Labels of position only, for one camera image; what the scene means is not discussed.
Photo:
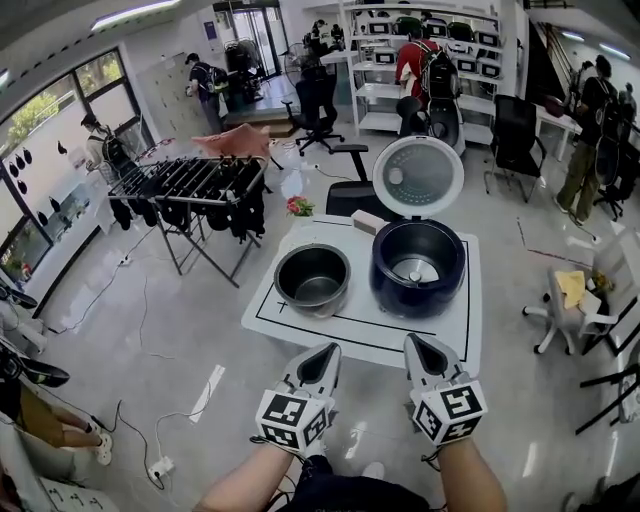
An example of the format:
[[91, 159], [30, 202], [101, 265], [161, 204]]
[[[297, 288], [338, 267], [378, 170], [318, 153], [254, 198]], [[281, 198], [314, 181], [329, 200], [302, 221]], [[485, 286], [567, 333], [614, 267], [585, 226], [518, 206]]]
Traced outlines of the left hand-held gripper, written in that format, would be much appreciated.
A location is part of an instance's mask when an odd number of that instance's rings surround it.
[[[295, 388], [314, 384], [316, 395], [331, 396], [337, 387], [341, 358], [337, 343], [310, 348], [287, 364], [282, 380]], [[258, 434], [280, 448], [304, 453], [329, 427], [334, 405], [332, 398], [266, 390], [255, 415]]]

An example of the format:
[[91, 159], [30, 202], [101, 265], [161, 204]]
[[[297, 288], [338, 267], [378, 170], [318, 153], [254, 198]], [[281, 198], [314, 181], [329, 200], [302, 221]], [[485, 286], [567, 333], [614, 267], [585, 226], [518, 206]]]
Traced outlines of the black pot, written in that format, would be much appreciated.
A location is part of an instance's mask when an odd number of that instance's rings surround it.
[[274, 286], [298, 313], [328, 318], [339, 312], [347, 299], [351, 266], [338, 248], [312, 243], [286, 253], [274, 271]]

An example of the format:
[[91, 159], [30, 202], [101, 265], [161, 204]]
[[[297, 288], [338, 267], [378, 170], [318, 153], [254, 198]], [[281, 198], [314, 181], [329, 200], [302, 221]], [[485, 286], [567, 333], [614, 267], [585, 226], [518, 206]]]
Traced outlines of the person's right forearm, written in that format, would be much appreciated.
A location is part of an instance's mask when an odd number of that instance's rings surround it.
[[438, 453], [448, 512], [507, 512], [505, 492], [471, 438]]

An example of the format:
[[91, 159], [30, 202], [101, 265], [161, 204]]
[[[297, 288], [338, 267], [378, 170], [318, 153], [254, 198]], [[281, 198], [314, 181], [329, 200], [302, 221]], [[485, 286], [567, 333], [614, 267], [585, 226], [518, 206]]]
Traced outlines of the person's black shirt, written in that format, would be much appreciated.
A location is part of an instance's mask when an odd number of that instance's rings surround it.
[[428, 501], [394, 483], [335, 474], [325, 456], [303, 465], [291, 501], [276, 512], [432, 512]]

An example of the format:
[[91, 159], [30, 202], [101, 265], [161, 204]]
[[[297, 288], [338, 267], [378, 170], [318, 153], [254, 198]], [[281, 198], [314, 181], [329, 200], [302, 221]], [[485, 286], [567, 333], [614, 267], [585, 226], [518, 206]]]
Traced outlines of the black high-back office chair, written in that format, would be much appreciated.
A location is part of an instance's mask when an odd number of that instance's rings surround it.
[[[396, 113], [401, 121], [400, 138], [428, 134], [430, 117], [418, 98], [406, 96], [400, 99], [396, 106]], [[329, 187], [326, 214], [349, 217], [357, 210], [362, 210], [385, 221], [396, 221], [401, 218], [384, 206], [375, 194], [361, 156], [368, 151], [369, 147], [363, 144], [340, 144], [334, 147], [335, 153], [346, 153], [351, 156], [358, 179], [334, 183]]]

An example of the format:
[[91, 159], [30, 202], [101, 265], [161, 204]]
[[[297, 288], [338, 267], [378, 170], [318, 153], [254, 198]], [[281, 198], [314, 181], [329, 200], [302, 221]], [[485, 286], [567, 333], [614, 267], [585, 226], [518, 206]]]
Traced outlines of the black oval shell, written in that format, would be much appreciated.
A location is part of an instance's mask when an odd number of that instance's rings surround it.
[[609, 186], [616, 178], [619, 163], [619, 143], [602, 136], [596, 146], [594, 170], [600, 185]]
[[430, 119], [431, 136], [448, 144], [459, 156], [465, 149], [463, 121], [456, 100], [432, 98], [427, 112]]

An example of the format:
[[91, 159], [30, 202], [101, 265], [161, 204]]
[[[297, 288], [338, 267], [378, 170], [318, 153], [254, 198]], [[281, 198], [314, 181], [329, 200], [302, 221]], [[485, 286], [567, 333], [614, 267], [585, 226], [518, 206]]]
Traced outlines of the black cantilever visitor chair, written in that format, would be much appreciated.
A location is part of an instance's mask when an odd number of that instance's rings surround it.
[[485, 192], [490, 193], [489, 179], [503, 179], [508, 187], [514, 181], [528, 203], [542, 178], [547, 156], [536, 134], [536, 106], [515, 96], [498, 94], [494, 98], [495, 116], [489, 148], [493, 157], [490, 170], [483, 175]]

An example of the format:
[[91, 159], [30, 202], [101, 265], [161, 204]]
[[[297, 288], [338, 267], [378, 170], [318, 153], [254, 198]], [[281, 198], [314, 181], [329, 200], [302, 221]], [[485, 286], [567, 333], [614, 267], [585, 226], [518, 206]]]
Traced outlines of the black swivel office chair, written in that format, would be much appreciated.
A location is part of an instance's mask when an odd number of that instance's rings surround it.
[[338, 118], [333, 97], [337, 77], [328, 73], [324, 65], [309, 67], [302, 72], [301, 80], [296, 83], [295, 90], [300, 103], [300, 112], [294, 114], [291, 101], [282, 100], [288, 120], [294, 129], [304, 130], [306, 135], [297, 138], [299, 155], [305, 155], [305, 149], [314, 143], [323, 145], [330, 154], [334, 153], [328, 139], [345, 142], [345, 137], [333, 131]]
[[613, 220], [623, 217], [622, 203], [633, 193], [636, 180], [640, 177], [640, 152], [633, 146], [623, 148], [614, 181], [598, 191], [594, 205], [605, 203], [613, 214]]

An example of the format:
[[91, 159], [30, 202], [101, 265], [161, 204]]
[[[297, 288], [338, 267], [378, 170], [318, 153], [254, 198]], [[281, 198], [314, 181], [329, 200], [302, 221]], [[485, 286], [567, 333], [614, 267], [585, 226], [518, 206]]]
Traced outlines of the white desk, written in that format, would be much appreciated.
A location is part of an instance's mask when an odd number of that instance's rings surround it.
[[558, 162], [561, 162], [564, 158], [564, 153], [567, 147], [567, 143], [571, 135], [580, 134], [582, 132], [581, 126], [576, 120], [568, 115], [562, 115], [556, 117], [549, 113], [543, 106], [535, 105], [536, 107], [536, 125], [535, 134], [540, 135], [541, 126], [548, 124], [562, 130], [562, 136], [557, 143], [555, 152], [555, 158]]

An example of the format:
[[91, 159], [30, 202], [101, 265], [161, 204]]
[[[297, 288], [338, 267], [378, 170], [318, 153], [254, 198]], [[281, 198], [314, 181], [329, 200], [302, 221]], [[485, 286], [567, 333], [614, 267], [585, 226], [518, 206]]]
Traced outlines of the black backpack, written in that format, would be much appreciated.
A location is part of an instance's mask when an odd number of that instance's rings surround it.
[[444, 50], [430, 54], [426, 86], [431, 99], [456, 100], [461, 95], [458, 70]]

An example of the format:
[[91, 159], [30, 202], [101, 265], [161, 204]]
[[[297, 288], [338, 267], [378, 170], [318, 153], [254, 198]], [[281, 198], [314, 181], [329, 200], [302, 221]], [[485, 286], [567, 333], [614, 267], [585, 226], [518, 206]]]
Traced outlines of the black floor fan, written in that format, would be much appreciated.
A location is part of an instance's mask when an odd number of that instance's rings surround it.
[[282, 71], [293, 87], [303, 79], [303, 73], [321, 65], [319, 57], [303, 43], [290, 45], [281, 55]]

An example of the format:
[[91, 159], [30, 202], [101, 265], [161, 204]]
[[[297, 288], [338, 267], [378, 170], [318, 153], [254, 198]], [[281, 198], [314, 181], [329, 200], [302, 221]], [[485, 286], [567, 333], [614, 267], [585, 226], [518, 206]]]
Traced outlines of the dark staircase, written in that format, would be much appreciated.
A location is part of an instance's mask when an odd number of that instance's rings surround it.
[[547, 97], [565, 101], [574, 67], [558, 32], [548, 23], [529, 21], [529, 57], [525, 98], [542, 105]]

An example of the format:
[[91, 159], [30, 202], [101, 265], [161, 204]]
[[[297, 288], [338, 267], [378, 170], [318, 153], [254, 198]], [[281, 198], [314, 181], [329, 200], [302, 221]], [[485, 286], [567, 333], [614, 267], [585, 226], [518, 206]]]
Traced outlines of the black framed window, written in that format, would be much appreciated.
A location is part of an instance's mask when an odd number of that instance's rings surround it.
[[146, 124], [117, 49], [63, 75], [0, 123], [0, 270], [19, 286], [94, 209], [90, 134], [81, 124], [88, 114], [131, 155], [147, 148]]

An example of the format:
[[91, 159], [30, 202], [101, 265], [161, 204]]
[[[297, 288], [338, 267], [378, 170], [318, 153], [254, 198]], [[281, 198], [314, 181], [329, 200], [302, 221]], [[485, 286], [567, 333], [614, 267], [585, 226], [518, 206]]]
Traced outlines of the long ceiling light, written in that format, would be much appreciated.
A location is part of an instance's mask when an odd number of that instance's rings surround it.
[[96, 19], [91, 25], [90, 30], [92, 32], [100, 31], [133, 18], [146, 16], [148, 14], [154, 14], [166, 9], [172, 9], [179, 5], [181, 1], [182, 0], [161, 0], [155, 3], [111, 13], [109, 15], [105, 15], [101, 18]]

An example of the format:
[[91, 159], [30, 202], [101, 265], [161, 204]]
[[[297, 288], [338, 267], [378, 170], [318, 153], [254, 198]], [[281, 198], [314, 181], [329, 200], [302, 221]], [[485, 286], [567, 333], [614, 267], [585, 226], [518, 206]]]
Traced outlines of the black metal frame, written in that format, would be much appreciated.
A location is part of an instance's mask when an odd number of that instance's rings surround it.
[[610, 401], [575, 430], [576, 436], [607, 418], [611, 427], [640, 422], [640, 356], [630, 356], [626, 366], [619, 371], [580, 383], [581, 389], [595, 387], [609, 387], [607, 397]]

